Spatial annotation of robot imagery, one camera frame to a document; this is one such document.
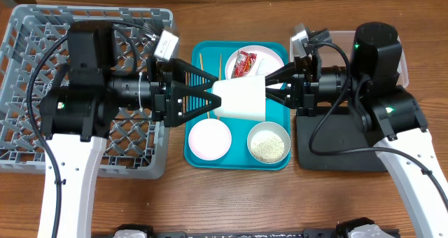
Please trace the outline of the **white rice grains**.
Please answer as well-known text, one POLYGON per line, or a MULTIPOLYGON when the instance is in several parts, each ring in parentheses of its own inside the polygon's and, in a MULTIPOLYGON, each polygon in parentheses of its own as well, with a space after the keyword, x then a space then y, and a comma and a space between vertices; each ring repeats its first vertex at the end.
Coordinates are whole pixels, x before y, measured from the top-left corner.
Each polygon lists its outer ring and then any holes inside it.
POLYGON ((256 133, 249 147, 253 156, 257 160, 265 163, 280 161, 285 150, 281 137, 268 130, 262 130, 256 133))

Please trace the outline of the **red snack wrapper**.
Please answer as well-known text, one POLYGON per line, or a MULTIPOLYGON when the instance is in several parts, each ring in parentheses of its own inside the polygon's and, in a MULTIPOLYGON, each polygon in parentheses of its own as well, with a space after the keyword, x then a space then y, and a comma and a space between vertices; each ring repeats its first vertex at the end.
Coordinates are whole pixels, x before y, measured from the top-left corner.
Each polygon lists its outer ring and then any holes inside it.
POLYGON ((256 58, 255 53, 238 50, 231 78, 245 77, 256 63, 256 58))

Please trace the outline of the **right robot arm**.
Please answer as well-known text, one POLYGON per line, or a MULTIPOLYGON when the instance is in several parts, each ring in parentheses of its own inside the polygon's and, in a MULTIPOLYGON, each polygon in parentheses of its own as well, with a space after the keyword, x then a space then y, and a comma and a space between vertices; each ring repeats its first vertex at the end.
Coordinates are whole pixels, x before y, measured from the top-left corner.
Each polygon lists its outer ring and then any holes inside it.
POLYGON ((396 29, 367 22, 342 66, 322 65, 328 30, 303 25, 290 40, 293 61, 267 75, 266 96, 296 112, 303 169, 388 172, 418 237, 447 236, 447 180, 418 101, 401 86, 396 29))

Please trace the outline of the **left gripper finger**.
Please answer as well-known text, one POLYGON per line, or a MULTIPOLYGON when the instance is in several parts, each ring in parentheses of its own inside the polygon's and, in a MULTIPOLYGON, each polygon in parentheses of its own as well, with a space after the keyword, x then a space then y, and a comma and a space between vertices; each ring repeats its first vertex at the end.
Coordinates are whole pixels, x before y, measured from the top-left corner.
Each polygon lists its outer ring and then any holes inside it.
POLYGON ((173 79, 193 88, 210 88, 218 77, 193 66, 182 59, 173 58, 169 61, 173 79))
POLYGON ((221 98, 199 87, 180 82, 171 84, 169 100, 169 124, 182 125, 204 113, 221 106, 221 98))

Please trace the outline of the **white paper cup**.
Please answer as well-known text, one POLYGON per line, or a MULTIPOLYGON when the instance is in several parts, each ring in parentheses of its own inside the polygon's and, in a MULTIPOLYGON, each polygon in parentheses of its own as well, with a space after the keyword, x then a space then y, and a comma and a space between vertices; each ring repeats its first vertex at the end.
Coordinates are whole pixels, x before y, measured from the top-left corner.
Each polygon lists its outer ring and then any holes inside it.
POLYGON ((211 91, 221 98, 221 105, 213 112, 224 118, 265 121, 265 88, 262 75, 216 81, 211 91))

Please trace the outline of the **grey metal bowl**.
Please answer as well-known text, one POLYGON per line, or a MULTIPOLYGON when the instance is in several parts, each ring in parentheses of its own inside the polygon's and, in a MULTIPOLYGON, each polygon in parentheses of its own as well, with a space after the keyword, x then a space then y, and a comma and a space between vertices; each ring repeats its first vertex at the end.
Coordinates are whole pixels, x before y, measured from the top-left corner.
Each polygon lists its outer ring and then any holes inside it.
POLYGON ((291 150, 291 138, 281 125, 260 122, 248 133, 247 147, 254 159, 273 165, 287 158, 291 150))

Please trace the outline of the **wooden chopstick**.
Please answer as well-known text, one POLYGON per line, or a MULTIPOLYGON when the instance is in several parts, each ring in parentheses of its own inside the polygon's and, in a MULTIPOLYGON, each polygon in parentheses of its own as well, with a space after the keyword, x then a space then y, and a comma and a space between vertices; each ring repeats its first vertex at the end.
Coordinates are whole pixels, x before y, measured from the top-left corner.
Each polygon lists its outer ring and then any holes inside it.
POLYGON ((219 58, 219 71, 218 71, 218 80, 221 81, 222 80, 222 65, 223 65, 223 56, 222 54, 220 54, 220 58, 219 58))
MULTIPOLYGON (((200 63, 200 68, 201 68, 201 70, 204 71, 204 64, 203 64, 203 56, 202 56, 202 53, 199 54, 199 63, 200 63)), ((206 79, 205 79, 205 77, 202 77, 202 84, 206 84, 206 79)), ((208 101, 208 100, 205 100, 205 104, 208 105, 208 104, 209 104, 209 101, 208 101)), ((210 112, 209 112, 209 111, 206 112, 206 115, 207 115, 207 119, 210 119, 210 112)))

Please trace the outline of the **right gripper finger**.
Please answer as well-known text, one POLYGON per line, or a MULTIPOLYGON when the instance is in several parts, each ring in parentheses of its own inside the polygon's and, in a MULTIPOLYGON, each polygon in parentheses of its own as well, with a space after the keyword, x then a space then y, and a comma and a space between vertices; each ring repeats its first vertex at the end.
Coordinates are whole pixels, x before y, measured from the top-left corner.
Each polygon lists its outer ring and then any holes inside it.
POLYGON ((265 96, 289 109, 296 109, 297 95, 291 87, 285 87, 284 89, 272 89, 265 88, 265 96))
POLYGON ((290 62, 280 69, 266 75, 265 86, 268 88, 271 85, 276 85, 280 83, 287 83, 294 85, 297 83, 297 78, 295 77, 297 73, 297 68, 295 63, 290 62))

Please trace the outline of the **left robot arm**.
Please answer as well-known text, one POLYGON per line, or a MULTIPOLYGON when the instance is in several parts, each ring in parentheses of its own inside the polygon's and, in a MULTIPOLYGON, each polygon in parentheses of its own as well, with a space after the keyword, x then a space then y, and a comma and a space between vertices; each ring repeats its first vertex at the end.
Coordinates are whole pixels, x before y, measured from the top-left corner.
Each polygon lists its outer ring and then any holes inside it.
POLYGON ((28 112, 45 151, 40 237, 91 235, 99 165, 120 109, 147 109, 152 121, 177 127, 221 105, 210 93, 217 78, 173 57, 178 39, 169 31, 140 27, 157 44, 146 69, 117 70, 115 35, 126 26, 121 20, 78 21, 55 42, 56 48, 67 45, 69 61, 38 112, 28 112))

